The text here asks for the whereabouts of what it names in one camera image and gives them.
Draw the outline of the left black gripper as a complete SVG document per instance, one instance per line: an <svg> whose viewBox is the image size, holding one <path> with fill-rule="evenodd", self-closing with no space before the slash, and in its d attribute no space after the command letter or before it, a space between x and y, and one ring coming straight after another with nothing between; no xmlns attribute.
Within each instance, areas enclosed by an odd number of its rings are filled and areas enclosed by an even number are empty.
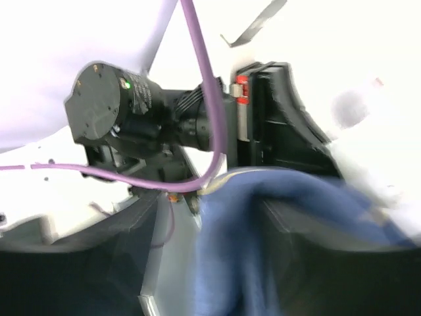
<svg viewBox="0 0 421 316"><path fill-rule="evenodd" d="M252 63L239 69L226 102L227 164L284 167L341 178L328 137L306 111L289 63Z"/></svg>

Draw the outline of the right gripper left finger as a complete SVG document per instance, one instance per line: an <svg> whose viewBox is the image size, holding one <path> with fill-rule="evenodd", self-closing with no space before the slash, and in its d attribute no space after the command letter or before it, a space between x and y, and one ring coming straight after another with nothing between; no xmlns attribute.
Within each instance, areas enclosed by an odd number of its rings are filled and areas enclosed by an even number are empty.
<svg viewBox="0 0 421 316"><path fill-rule="evenodd" d="M41 221L1 237L2 315L141 315L158 193L45 243Z"/></svg>

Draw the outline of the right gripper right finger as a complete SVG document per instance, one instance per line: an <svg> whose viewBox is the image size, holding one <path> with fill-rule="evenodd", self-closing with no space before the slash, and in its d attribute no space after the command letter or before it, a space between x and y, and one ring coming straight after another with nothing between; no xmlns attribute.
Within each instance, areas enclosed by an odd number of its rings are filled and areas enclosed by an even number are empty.
<svg viewBox="0 0 421 316"><path fill-rule="evenodd" d="M361 242L280 201L260 210L282 315L420 314L420 248Z"/></svg>

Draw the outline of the white pillow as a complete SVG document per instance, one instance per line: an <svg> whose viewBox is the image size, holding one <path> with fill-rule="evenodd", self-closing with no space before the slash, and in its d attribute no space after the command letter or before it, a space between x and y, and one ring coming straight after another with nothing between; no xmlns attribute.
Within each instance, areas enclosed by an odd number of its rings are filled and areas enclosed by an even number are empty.
<svg viewBox="0 0 421 316"><path fill-rule="evenodd" d="M391 221L420 243L420 137L387 98L383 82L369 79L332 102L328 148L345 180L373 202L373 219Z"/></svg>

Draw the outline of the blue-grey pillowcase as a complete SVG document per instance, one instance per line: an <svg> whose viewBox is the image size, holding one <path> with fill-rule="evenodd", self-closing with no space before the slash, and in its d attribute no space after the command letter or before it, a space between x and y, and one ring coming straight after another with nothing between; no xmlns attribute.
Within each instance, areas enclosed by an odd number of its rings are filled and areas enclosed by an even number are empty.
<svg viewBox="0 0 421 316"><path fill-rule="evenodd" d="M194 315L420 314L420 241L339 180L236 169L201 218Z"/></svg>

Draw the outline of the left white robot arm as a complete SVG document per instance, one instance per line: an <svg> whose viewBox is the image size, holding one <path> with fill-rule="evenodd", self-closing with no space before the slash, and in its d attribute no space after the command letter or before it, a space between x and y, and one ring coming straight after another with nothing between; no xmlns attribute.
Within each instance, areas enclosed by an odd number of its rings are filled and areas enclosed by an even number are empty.
<svg viewBox="0 0 421 316"><path fill-rule="evenodd" d="M251 63L223 93L228 168L284 167L340 177L295 90L288 63ZM1 155L2 170L87 165L107 173L179 183L194 193L200 178L184 147L209 152L211 124L203 89L165 90L148 77L94 63L83 69L64 105L70 125L47 139Z"/></svg>

